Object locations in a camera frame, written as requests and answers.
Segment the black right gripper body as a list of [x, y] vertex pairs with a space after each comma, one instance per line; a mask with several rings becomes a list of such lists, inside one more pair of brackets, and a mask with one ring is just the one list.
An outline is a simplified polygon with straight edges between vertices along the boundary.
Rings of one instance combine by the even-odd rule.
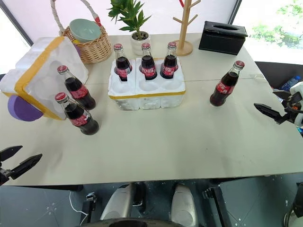
[[292, 123], [301, 123], [301, 93], [294, 93], [288, 101], [283, 100], [282, 105]]

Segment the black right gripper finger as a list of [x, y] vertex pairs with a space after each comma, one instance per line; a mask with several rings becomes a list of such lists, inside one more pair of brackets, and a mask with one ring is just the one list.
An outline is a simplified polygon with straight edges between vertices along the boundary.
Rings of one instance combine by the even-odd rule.
[[284, 90], [273, 91], [273, 94], [275, 94], [277, 97], [285, 101], [288, 101], [291, 96], [291, 93], [289, 91], [284, 91]]
[[275, 120], [275, 122], [277, 124], [281, 124], [282, 116], [280, 115], [280, 113], [278, 111], [273, 110], [271, 107], [269, 107], [265, 104], [254, 103], [254, 106], [259, 112], [272, 118], [273, 120]]

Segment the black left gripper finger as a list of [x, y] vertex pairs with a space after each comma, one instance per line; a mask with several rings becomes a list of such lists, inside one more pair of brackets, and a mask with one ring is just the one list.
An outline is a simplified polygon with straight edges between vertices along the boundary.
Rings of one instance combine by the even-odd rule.
[[21, 175], [23, 175], [25, 172], [33, 168], [41, 159], [42, 154], [38, 154], [35, 156], [31, 156], [28, 159], [21, 162], [17, 167], [11, 170], [10, 177], [12, 179], [17, 179]]
[[23, 146], [19, 145], [19, 146], [8, 147], [8, 148], [1, 150], [0, 151], [0, 162], [3, 162], [5, 160], [9, 159], [10, 157], [14, 156], [21, 148], [23, 148]]

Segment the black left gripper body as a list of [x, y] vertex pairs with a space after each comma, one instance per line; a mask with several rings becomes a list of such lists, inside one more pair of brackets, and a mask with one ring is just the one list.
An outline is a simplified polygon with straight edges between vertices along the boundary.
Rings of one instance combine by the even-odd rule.
[[7, 181], [9, 181], [11, 173], [12, 173], [11, 170], [3, 169], [2, 167], [0, 167], [0, 185], [3, 185]]

